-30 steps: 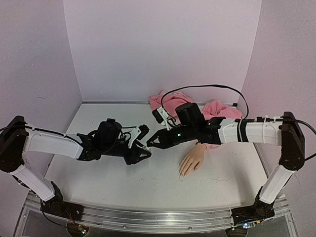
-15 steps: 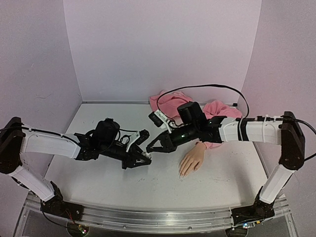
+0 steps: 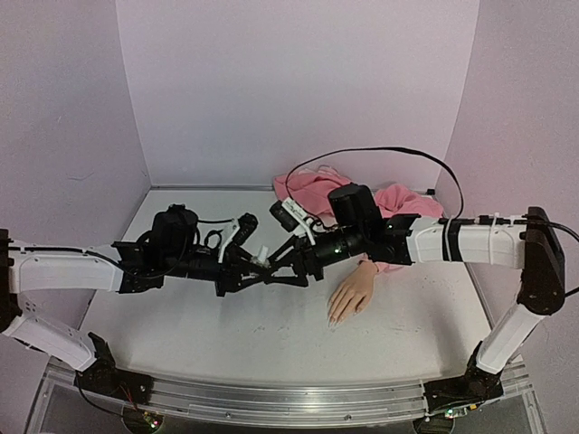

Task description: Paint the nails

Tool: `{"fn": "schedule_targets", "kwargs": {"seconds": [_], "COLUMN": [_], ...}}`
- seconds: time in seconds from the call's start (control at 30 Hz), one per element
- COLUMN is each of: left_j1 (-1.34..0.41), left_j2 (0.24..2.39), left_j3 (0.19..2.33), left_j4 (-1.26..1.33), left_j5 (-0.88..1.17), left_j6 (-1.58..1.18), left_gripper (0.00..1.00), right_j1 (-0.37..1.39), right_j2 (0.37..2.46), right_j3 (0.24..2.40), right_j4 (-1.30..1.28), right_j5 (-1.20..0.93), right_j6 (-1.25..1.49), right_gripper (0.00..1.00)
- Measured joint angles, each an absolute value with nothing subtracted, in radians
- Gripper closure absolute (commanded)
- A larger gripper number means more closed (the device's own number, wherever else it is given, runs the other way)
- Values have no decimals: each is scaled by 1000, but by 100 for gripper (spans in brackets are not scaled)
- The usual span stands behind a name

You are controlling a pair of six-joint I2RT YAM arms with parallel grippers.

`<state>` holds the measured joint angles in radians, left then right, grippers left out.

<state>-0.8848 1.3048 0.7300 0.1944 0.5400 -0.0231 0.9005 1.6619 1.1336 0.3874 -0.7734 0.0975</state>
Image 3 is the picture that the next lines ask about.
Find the clear nail polish bottle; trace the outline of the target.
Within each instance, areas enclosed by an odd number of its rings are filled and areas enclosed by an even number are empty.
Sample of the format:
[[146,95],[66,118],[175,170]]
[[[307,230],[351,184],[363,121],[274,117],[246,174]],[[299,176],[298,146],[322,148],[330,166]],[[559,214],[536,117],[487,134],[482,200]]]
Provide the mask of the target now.
[[270,265],[268,256],[269,256],[269,248],[265,245],[262,245],[258,253],[252,257],[252,263],[267,268]]

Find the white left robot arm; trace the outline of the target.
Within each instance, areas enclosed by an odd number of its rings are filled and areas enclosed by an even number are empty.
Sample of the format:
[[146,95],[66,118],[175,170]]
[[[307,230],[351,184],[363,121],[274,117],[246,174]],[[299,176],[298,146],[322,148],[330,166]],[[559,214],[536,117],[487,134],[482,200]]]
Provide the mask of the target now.
[[245,213],[214,231],[218,242],[198,229],[201,220],[182,204],[155,215],[136,241],[116,241],[99,250],[14,244],[1,231],[1,333],[68,364],[105,395],[119,391],[122,376],[106,341],[42,314],[25,293],[94,290],[121,295],[160,289],[168,277],[214,283],[218,296],[261,281],[270,270],[267,251],[252,255],[244,242],[257,228]]

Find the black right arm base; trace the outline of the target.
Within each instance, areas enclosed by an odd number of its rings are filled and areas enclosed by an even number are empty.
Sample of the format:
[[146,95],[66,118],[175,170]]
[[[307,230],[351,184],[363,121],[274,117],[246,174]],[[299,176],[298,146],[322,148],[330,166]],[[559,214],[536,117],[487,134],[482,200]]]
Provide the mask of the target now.
[[431,380],[423,385],[427,415],[480,405],[503,396],[502,372],[488,373],[476,365],[476,356],[481,345],[482,342],[479,342],[476,346],[463,375]]

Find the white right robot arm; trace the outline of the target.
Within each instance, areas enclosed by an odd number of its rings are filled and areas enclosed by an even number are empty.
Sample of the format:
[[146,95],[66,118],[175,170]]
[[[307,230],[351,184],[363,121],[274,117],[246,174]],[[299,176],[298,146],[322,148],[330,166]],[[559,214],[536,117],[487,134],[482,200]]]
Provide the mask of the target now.
[[363,185],[312,176],[289,198],[279,186],[271,215],[292,234],[269,258],[273,268],[293,267],[296,282],[322,276],[333,260],[356,258],[355,269],[328,301],[328,320],[338,325],[361,313],[381,274],[415,269],[422,263],[474,269],[486,265],[498,290],[512,289],[509,309],[470,353],[466,375],[499,376],[536,326],[565,302],[556,256],[544,251],[552,237],[534,220],[520,216],[469,219],[457,226],[441,223],[441,205],[393,184],[372,193]]

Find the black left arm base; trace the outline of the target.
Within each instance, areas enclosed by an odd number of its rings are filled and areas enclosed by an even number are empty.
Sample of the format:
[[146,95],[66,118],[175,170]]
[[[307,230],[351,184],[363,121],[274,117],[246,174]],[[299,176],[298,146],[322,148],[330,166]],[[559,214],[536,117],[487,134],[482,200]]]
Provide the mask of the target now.
[[125,400],[137,405],[148,405],[153,389],[153,378],[144,373],[120,369],[100,336],[89,332],[96,360],[84,371],[76,372],[74,385],[83,392]]

